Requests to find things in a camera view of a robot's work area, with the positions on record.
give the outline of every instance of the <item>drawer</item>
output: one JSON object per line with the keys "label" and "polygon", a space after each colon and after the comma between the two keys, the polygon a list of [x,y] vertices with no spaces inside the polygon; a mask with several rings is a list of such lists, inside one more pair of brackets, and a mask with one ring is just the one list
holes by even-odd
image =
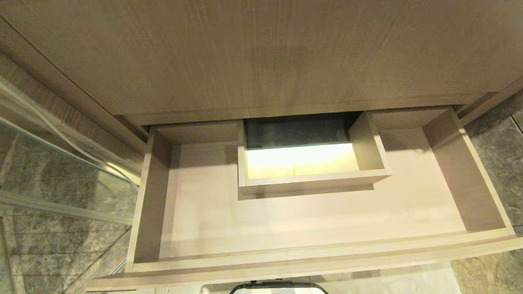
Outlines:
{"label": "drawer", "polygon": [[237,131],[240,199],[372,189],[392,174],[369,113],[347,128],[345,144],[247,150],[242,121]]}
{"label": "drawer", "polygon": [[369,150],[383,147],[383,178],[322,190],[331,179],[320,175],[327,187],[256,197],[243,195],[242,121],[153,128],[126,271],[86,290],[354,272],[523,247],[451,108],[362,117],[375,129]]}

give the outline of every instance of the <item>floor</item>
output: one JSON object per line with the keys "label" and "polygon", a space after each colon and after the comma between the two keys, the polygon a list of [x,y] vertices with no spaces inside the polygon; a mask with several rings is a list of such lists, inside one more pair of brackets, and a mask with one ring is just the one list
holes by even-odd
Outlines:
{"label": "floor", "polygon": [[[132,217],[136,191],[129,183],[4,125],[0,138],[2,193]],[[129,225],[6,205],[0,217],[2,290],[75,293],[126,257]]]}

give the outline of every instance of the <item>dark opening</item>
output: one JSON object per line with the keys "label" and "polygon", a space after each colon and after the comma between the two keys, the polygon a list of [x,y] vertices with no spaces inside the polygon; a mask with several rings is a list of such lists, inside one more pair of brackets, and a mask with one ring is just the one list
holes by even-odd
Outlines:
{"label": "dark opening", "polygon": [[350,143],[349,128],[362,111],[244,120],[247,149]]}

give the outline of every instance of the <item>white cable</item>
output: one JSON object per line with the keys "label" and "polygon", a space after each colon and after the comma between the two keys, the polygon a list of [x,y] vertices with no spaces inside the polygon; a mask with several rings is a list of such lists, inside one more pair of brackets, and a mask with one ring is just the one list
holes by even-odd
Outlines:
{"label": "white cable", "polygon": [[8,87],[7,85],[10,85],[9,82],[7,82],[6,80],[4,80],[3,78],[0,77],[0,87],[2,88],[3,91],[5,91],[6,93],[8,93],[11,97],[15,98],[16,100],[18,100],[19,102],[23,103],[25,106],[29,107],[34,113],[36,113],[51,129],[53,129],[53,131],[55,131],[57,133],[58,136],[60,136],[65,142],[67,142],[67,144],[69,144],[71,147],[73,147],[76,151],[82,153],[84,156],[86,156],[87,158],[103,165],[103,166],[106,166],[112,170],[114,170],[115,172],[117,172],[118,174],[120,174],[123,178],[125,178],[135,189],[136,191],[138,191],[138,186],[127,176],[125,175],[123,172],[121,172],[119,169],[115,168],[115,167],[112,167],[111,165],[105,163],[104,161],[92,156],[91,154],[89,154],[88,152],[84,151],[82,148],[80,148],[78,145],[76,145],[75,143],[73,143],[71,140],[69,140],[69,138],[67,138],[63,133],[62,131],[60,131],[49,119],[47,119],[47,117],[45,116],[45,114],[40,111],[40,109],[38,109],[35,105],[33,105],[30,101],[29,98],[26,98],[24,97],[25,94],[24,93],[17,93],[17,91],[14,91],[12,90],[10,87]]}

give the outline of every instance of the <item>light wood panel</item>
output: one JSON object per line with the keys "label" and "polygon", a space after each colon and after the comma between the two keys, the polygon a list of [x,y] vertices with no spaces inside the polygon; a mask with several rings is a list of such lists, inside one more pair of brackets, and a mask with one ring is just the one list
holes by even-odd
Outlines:
{"label": "light wood panel", "polygon": [[513,231],[496,190],[456,114],[448,110],[423,130],[467,230],[506,227]]}
{"label": "light wood panel", "polygon": [[381,108],[406,108],[413,106],[424,107],[433,105],[451,105],[458,103],[457,101],[468,101],[466,103],[472,103],[478,98],[481,98],[483,95],[485,95],[485,93],[417,96],[409,97],[408,99],[390,100],[388,101],[387,107],[378,107],[377,105],[379,105],[379,101],[375,99],[366,99],[324,104],[296,103],[285,106],[256,106],[210,110],[168,111],[151,114],[130,114],[124,115],[124,117],[135,126],[164,125],[168,123],[194,121],[321,114],[328,112],[373,110]]}
{"label": "light wood panel", "polygon": [[391,174],[372,114],[362,113],[350,127],[349,137],[361,171],[384,169],[387,174]]}
{"label": "light wood panel", "polygon": [[436,263],[516,250],[523,247],[522,238],[471,242],[463,246],[438,246],[391,252],[387,255],[350,255],[200,269],[166,270],[150,273],[116,274],[91,280],[86,291],[117,291],[154,287],[217,284],[246,280],[293,278],[312,275],[358,272]]}
{"label": "light wood panel", "polygon": [[113,115],[193,120],[471,103],[523,75],[522,14],[489,0],[0,2]]}
{"label": "light wood panel", "polygon": [[158,126],[155,129],[172,144],[195,144],[234,141],[236,128],[236,121],[218,121]]}
{"label": "light wood panel", "polygon": [[176,161],[171,160],[173,150],[176,153],[179,149],[173,148],[159,132],[154,129],[151,131],[134,211],[127,254],[127,272],[132,271],[135,262],[159,258],[169,169],[171,165],[174,168],[177,166]]}
{"label": "light wood panel", "polygon": [[394,175],[374,184],[374,190],[243,201],[238,201],[235,141],[182,145],[177,185],[167,191],[167,198],[176,197],[174,207],[166,207],[174,219],[163,224],[160,256],[465,230],[423,131],[384,131],[382,140]]}
{"label": "light wood panel", "polygon": [[501,102],[510,98],[510,96],[516,94],[521,89],[523,89],[523,78],[514,81],[498,93],[485,94],[480,99],[476,100],[471,105],[468,105],[464,110],[458,113],[461,123],[466,125],[467,123],[496,107]]}
{"label": "light wood panel", "polygon": [[413,108],[373,111],[372,118],[379,130],[415,129],[422,128],[448,107]]}
{"label": "light wood panel", "polygon": [[[137,129],[134,126],[128,128],[128,122],[118,120],[111,115],[1,18],[0,35],[2,35],[0,51],[3,54],[61,99],[143,156],[147,134],[141,128]],[[33,99],[46,107],[55,104],[42,97],[33,97]],[[73,125],[70,115],[58,111],[56,114],[60,115],[66,123]]]}
{"label": "light wood panel", "polygon": [[154,272],[157,270],[230,266],[353,254],[384,253],[396,250],[413,250],[435,246],[457,245],[460,243],[484,241],[488,239],[503,238],[506,236],[506,229],[497,229],[477,233],[458,232],[453,234],[429,235],[415,238],[247,251],[234,254],[227,253],[186,256],[180,258],[161,258],[150,263],[135,264],[133,266],[133,272],[143,273]]}
{"label": "light wood panel", "polygon": [[139,173],[143,161],[140,151],[101,128],[62,98],[51,92],[7,56],[0,53],[0,116],[32,133],[57,137],[32,110],[18,101],[34,103],[66,136],[82,148],[107,162]]}

